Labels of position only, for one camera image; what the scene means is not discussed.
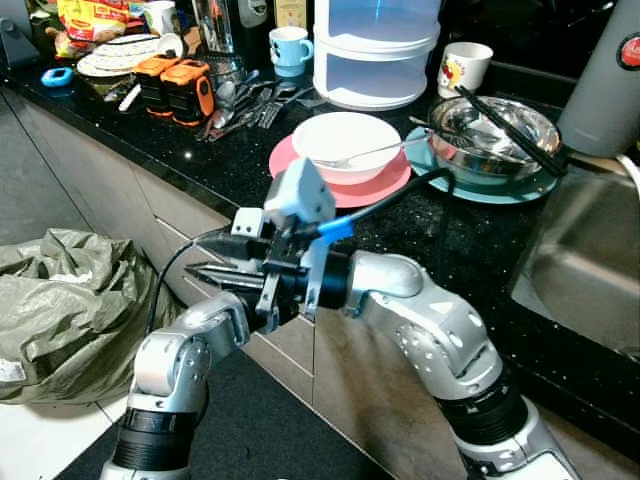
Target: gray thermos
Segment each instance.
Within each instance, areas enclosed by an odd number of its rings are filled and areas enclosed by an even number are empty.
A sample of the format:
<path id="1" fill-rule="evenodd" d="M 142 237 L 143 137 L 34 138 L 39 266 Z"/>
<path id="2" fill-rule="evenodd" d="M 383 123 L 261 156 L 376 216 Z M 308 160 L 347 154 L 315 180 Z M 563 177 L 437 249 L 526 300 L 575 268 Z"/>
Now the gray thermos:
<path id="1" fill-rule="evenodd" d="M 640 0 L 619 0 L 567 103 L 565 145 L 613 157 L 640 136 Z"/>

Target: silver robot arm segment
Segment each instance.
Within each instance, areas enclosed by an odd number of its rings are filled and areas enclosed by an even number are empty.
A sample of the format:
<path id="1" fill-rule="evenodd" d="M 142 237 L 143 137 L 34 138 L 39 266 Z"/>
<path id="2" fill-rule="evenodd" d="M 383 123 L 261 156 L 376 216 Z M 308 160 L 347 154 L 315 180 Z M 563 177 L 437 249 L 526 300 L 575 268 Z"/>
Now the silver robot arm segment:
<path id="1" fill-rule="evenodd" d="M 406 257 L 359 251 L 351 265 L 345 312 L 398 345 L 451 425 L 470 478 L 580 478 L 469 303 Z"/>
<path id="2" fill-rule="evenodd" d="M 152 332 L 138 349 L 127 411 L 101 480 L 189 480 L 211 367 L 249 341 L 244 306 L 220 292 Z"/>

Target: white plastic container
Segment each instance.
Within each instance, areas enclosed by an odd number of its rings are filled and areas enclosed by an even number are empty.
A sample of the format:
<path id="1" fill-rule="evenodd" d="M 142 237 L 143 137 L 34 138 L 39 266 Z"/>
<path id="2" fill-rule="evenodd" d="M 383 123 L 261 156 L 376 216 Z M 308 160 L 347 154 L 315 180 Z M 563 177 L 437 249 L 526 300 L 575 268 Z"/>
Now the white plastic container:
<path id="1" fill-rule="evenodd" d="M 313 84 L 331 103 L 390 110 L 426 89 L 439 0 L 322 0 L 315 3 Z"/>

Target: kitchen sink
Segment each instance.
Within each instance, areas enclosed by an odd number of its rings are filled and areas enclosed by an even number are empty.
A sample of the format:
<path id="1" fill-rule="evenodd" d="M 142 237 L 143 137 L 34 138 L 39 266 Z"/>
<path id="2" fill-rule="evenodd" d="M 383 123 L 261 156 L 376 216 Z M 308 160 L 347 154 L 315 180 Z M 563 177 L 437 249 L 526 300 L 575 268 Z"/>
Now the kitchen sink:
<path id="1" fill-rule="evenodd" d="M 640 203 L 630 180 L 569 173 L 519 265 L 516 302 L 640 360 Z"/>

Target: green plastic bag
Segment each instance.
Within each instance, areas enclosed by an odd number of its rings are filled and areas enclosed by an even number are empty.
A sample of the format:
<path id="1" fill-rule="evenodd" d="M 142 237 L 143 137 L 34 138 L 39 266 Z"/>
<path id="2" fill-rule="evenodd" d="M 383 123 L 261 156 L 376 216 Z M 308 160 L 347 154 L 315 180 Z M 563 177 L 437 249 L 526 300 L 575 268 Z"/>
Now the green plastic bag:
<path id="1" fill-rule="evenodd" d="M 0 247 L 0 402 L 87 403 L 126 392 L 155 280 L 130 240 L 50 229 Z M 163 287 L 156 327 L 179 313 Z"/>

